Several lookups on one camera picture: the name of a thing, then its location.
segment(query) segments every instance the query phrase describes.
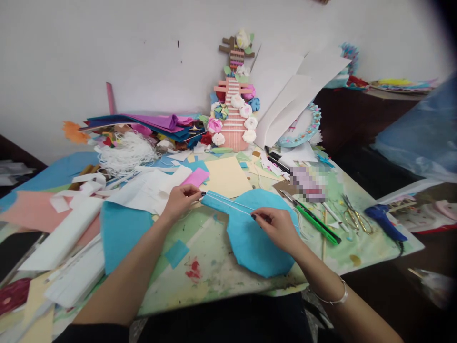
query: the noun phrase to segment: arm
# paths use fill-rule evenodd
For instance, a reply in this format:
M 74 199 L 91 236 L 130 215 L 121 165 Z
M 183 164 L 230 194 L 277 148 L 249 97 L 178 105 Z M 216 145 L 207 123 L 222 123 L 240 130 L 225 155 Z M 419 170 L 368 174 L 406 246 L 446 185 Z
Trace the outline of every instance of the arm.
M 262 207 L 252 213 L 253 219 L 271 240 L 289 253 L 300 266 L 311 289 L 322 299 L 337 301 L 344 295 L 344 285 L 302 242 L 286 210 Z M 345 342 L 403 342 L 400 336 L 349 286 L 345 302 L 330 305 L 321 302 Z
M 173 188 L 162 215 L 94 293 L 73 324 L 112 323 L 129 326 L 148 289 L 167 233 L 202 195 L 204 193 L 193 185 Z

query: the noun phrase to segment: silver bracelet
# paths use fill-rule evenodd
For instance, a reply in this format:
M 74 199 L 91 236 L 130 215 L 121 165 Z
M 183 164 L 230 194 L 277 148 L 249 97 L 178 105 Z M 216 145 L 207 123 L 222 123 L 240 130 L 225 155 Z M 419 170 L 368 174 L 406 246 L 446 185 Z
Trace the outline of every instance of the silver bracelet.
M 327 300 L 322 299 L 320 296 L 318 296 L 316 293 L 314 293 L 313 290 L 311 290 L 311 291 L 314 293 L 314 295 L 316 296 L 316 298 L 318 298 L 319 300 L 321 300 L 323 303 L 329 303 L 329 304 L 332 305 L 332 306 L 333 306 L 333 305 L 336 305 L 336 304 L 339 304 L 339 303 L 344 303 L 344 302 L 348 299 L 348 289 L 347 289 L 347 287 L 346 287 L 346 281 L 344 281 L 344 280 L 341 278 L 341 276 L 339 277 L 339 279 L 341 280 L 341 282 L 342 282 L 343 285 L 344 285 L 344 295 L 343 295 L 343 297 L 342 297 L 340 300 L 336 300 L 336 301 L 334 301 L 334 302 L 329 302 L 329 301 L 327 301 Z

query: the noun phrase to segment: person's right hand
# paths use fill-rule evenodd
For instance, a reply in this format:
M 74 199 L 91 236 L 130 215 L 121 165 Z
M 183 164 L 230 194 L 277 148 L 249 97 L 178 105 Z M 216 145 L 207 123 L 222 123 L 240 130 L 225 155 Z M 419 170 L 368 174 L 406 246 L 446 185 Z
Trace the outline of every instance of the person's right hand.
M 303 246 L 289 211 L 261 207 L 253 211 L 251 217 L 262 227 L 274 244 L 288 254 L 293 256 Z

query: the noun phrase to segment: red paint stain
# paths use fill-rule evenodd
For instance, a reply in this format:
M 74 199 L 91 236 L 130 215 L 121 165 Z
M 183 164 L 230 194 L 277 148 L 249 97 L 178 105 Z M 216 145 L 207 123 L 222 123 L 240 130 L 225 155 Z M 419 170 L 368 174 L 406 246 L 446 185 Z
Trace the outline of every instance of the red paint stain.
M 201 279 L 201 270 L 200 270 L 200 264 L 197 261 L 197 258 L 194 257 L 194 259 L 192 261 L 190 261 L 190 257 L 189 257 L 189 261 L 187 263 L 185 263 L 185 265 L 190 267 L 190 270 L 185 272 L 187 277 L 189 279 L 191 279 L 194 283 L 198 283 L 199 279 Z

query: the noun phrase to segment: blue paper guitar shape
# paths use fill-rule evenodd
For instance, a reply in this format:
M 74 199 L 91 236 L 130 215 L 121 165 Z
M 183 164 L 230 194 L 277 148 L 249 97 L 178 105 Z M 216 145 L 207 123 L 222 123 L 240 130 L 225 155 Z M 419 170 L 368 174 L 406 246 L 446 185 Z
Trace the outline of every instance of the blue paper guitar shape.
M 259 207 L 288 210 L 298 231 L 297 214 L 279 195 L 254 189 L 232 201 L 208 191 L 201 203 L 228 214 L 227 234 L 240 265 L 265 278 L 290 271 L 295 263 L 293 258 L 278 248 L 250 216 L 252 209 Z

